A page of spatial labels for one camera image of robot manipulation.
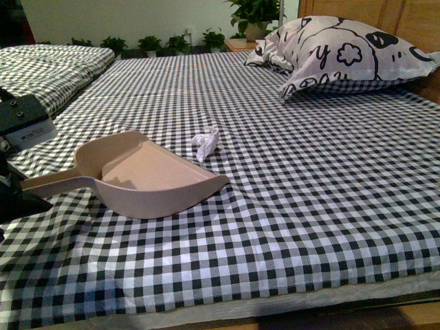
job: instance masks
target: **mattress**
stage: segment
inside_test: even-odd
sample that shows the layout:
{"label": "mattress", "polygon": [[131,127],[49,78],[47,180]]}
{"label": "mattress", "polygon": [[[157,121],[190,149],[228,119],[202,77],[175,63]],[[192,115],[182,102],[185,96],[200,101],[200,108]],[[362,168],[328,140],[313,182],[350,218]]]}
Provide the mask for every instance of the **mattress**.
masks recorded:
{"label": "mattress", "polygon": [[0,86],[34,94],[52,115],[114,60],[109,48],[22,45],[0,49]]}
{"label": "mattress", "polygon": [[192,137],[217,127],[200,166],[230,184],[161,219],[79,189],[3,225],[3,328],[414,278],[405,294],[437,274],[439,106],[400,89],[280,103],[286,78],[247,54],[116,61],[57,116],[56,138],[11,159],[30,177],[64,171],[85,142],[136,130],[198,164]]}

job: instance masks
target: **white pillowcase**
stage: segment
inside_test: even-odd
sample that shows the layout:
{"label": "white pillowcase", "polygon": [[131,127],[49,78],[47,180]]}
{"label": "white pillowcase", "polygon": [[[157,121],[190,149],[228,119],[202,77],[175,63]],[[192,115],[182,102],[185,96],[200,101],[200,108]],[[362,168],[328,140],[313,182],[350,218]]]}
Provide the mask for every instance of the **white pillowcase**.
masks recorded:
{"label": "white pillowcase", "polygon": [[287,74],[285,100],[302,89],[353,93],[404,83],[432,73],[439,64],[407,41],[357,21],[308,16],[269,34],[245,65]]}

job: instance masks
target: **wall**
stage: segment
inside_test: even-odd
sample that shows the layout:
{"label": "wall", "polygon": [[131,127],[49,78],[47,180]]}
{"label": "wall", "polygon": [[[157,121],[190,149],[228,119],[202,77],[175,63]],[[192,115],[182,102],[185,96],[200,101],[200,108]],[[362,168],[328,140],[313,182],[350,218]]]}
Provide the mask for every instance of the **wall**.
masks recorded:
{"label": "wall", "polygon": [[[295,19],[298,0],[285,0],[288,20]],[[237,32],[230,25],[234,8],[224,0],[21,0],[37,42],[65,45],[71,38],[101,44],[119,36],[129,48],[156,35],[165,44],[170,36],[192,30],[193,45],[201,44],[208,28],[226,37]]]}

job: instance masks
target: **dustpan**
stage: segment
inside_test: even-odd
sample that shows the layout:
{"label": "dustpan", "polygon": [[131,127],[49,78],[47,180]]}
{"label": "dustpan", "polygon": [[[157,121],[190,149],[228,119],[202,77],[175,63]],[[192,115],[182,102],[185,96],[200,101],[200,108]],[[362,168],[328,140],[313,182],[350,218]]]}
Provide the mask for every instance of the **dustpan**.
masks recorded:
{"label": "dustpan", "polygon": [[44,198],[88,187],[116,213],[152,219],[198,204],[229,182],[137,131],[90,141],[76,150],[74,161],[75,167],[27,179],[22,188]]}

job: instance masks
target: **black and white checkered sheet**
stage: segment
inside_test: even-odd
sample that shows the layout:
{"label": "black and white checkered sheet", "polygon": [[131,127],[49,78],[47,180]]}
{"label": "black and white checkered sheet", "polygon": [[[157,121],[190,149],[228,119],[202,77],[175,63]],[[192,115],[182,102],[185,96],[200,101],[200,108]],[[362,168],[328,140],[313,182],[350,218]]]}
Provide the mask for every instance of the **black and white checkered sheet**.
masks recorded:
{"label": "black and white checkered sheet", "polygon": [[163,219],[121,217],[84,188],[4,225],[4,329],[440,270],[440,107],[400,90],[282,104],[285,77],[246,55],[116,61],[55,139],[11,159],[29,176],[63,171],[85,142],[137,130],[198,164],[190,140],[212,126],[202,166],[230,184]]}
{"label": "black and white checkered sheet", "polygon": [[0,86],[14,96],[34,94],[47,112],[59,110],[114,60],[109,48],[23,45],[0,49]]}

